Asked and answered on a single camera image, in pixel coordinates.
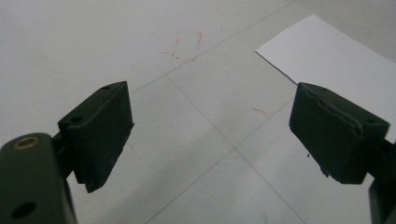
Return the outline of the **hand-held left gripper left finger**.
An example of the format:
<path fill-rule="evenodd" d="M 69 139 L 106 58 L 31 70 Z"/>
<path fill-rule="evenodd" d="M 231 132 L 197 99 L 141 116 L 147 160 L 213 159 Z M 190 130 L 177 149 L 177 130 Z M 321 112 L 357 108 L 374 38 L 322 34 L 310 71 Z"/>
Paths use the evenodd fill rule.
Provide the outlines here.
<path fill-rule="evenodd" d="M 101 188 L 134 127 L 128 83 L 108 84 L 59 122 L 54 145 L 63 176 L 74 174 L 88 192 Z"/>

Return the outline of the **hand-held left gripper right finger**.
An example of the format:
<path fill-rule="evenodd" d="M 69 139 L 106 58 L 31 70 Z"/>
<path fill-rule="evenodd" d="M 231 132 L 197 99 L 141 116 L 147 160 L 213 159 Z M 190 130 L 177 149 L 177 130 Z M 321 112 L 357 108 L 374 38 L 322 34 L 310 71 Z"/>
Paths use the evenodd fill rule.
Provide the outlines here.
<path fill-rule="evenodd" d="M 360 184 L 370 174 L 396 185 L 396 146 L 389 123 L 323 87 L 300 82 L 289 126 L 325 175 Z"/>

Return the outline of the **white paper sheet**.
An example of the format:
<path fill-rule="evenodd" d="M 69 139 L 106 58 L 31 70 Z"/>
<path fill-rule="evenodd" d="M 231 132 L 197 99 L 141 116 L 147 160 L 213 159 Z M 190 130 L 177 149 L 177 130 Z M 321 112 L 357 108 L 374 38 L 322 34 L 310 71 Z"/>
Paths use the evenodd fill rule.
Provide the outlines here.
<path fill-rule="evenodd" d="M 316 15 L 306 17 L 257 49 L 294 83 L 333 91 L 390 124 L 396 142 L 396 63 L 363 46 Z"/>

